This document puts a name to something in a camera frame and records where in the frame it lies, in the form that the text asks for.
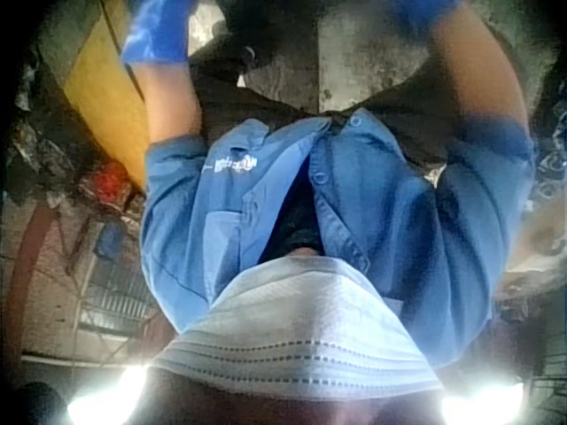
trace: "shirt pocket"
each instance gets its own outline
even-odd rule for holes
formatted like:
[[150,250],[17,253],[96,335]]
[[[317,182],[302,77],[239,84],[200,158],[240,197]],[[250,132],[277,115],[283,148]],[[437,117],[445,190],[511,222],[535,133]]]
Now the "shirt pocket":
[[203,276],[210,304],[221,294],[240,268],[242,213],[210,212],[203,230]]

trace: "blue glove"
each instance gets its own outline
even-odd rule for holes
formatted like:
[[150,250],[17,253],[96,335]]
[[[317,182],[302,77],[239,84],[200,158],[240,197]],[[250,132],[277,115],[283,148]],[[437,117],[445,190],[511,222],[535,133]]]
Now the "blue glove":
[[141,0],[124,43],[122,62],[187,61],[187,30],[194,0]]
[[445,14],[453,11],[464,0],[392,0],[394,14],[402,30],[412,36],[421,38]]

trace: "yellow panel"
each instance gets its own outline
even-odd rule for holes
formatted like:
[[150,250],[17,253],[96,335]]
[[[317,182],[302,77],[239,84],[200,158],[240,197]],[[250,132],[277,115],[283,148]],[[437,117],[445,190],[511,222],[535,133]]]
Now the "yellow panel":
[[[106,3],[122,40],[129,22],[125,2]],[[102,148],[126,167],[135,184],[145,188],[148,136],[144,103],[120,63],[102,16],[83,45],[64,91]]]

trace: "embroidered logo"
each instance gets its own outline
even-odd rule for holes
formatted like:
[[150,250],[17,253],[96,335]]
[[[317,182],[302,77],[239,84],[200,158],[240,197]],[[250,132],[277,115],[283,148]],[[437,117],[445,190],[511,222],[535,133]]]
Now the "embroidered logo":
[[242,173],[244,171],[252,170],[257,165],[258,159],[251,157],[250,155],[245,155],[245,157],[239,161],[233,161],[230,157],[226,157],[223,159],[217,159],[214,162],[214,172],[220,173],[222,170],[229,168],[233,169],[237,173]]

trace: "person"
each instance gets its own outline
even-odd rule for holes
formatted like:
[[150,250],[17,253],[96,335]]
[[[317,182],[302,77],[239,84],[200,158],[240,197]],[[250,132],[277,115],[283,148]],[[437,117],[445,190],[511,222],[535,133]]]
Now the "person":
[[392,0],[430,60],[310,116],[238,88],[235,56],[188,62],[193,5],[142,1],[122,52],[149,131],[144,275],[179,333],[132,421],[423,421],[532,184],[513,66],[465,2]]

